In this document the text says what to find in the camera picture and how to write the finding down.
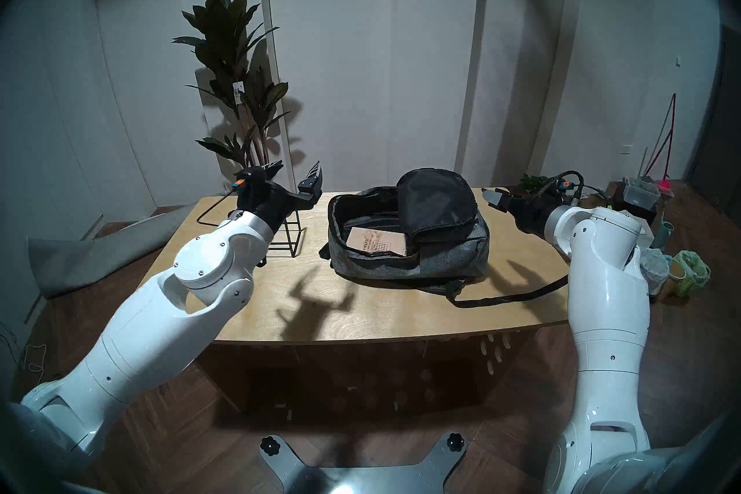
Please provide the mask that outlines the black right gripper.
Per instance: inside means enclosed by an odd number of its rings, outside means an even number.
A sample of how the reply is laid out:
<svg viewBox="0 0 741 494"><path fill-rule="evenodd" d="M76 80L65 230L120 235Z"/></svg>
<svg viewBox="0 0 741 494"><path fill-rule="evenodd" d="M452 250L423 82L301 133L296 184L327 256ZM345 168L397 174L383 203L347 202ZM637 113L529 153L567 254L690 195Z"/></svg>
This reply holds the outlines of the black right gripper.
<svg viewBox="0 0 741 494"><path fill-rule="evenodd" d="M508 211L517 228L528 234L545 237L548 218L561 205L561 194L557 191L544 192L539 196L519 197L506 189L482 188L485 202L498 211Z"/></svg>

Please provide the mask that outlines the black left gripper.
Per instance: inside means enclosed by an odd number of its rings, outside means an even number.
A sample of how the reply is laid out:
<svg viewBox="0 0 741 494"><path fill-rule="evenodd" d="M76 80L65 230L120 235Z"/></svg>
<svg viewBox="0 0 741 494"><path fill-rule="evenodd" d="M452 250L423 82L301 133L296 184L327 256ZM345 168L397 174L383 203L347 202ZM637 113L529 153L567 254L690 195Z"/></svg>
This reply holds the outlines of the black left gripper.
<svg viewBox="0 0 741 494"><path fill-rule="evenodd" d="M254 178L273 179L283 168L277 160L254 166ZM312 210L322 195L323 172L316 162L306 177L298 183L298 192L289 192L273 181L244 181L239 187L239 210L263 220L272 231L278 231L286 218L296 211Z"/></svg>

